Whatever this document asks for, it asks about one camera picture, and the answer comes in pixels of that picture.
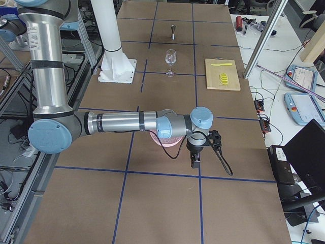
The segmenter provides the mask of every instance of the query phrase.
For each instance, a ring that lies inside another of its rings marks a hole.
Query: white pillar
[[[105,48],[101,82],[132,83],[137,61],[123,53],[113,0],[91,0]]]

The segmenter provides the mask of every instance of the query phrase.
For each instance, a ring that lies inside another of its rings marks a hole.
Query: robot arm
[[[19,17],[27,26],[38,99],[35,122],[28,131],[28,138],[36,149],[56,154],[80,136],[156,129],[159,138],[186,136],[193,168],[199,167],[199,153],[204,146],[212,146],[222,157],[221,137],[209,132],[213,115],[204,107],[195,108],[190,115],[177,115],[172,110],[107,114],[74,112],[66,98],[59,29],[65,17],[71,11],[77,11],[71,8],[72,4],[77,4],[76,0],[16,2]]]
[[[6,42],[13,42],[26,32],[26,26],[14,14],[6,14],[0,17],[0,36]]]

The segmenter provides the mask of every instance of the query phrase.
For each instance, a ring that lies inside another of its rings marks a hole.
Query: wine glass
[[[166,75],[168,77],[173,77],[174,71],[172,71],[172,65],[176,62],[176,51],[174,49],[167,50],[165,60],[169,65],[169,70],[167,71]]]

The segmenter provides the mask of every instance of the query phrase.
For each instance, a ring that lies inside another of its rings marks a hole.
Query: chair
[[[255,12],[262,12],[269,16],[273,10],[274,3],[276,0],[269,0],[268,2],[258,2],[257,0],[243,0],[245,3],[247,15]]]
[[[320,14],[317,16],[316,10],[310,10],[310,11],[304,11],[304,15],[311,15],[309,19],[307,19],[305,22],[300,24],[300,28],[310,28],[314,32],[318,30],[318,28],[321,26],[321,24],[325,21],[325,14]]]

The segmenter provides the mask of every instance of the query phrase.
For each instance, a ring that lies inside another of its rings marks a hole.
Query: yellow knife
[[[223,64],[211,64],[212,66],[231,66],[232,63],[223,63]]]

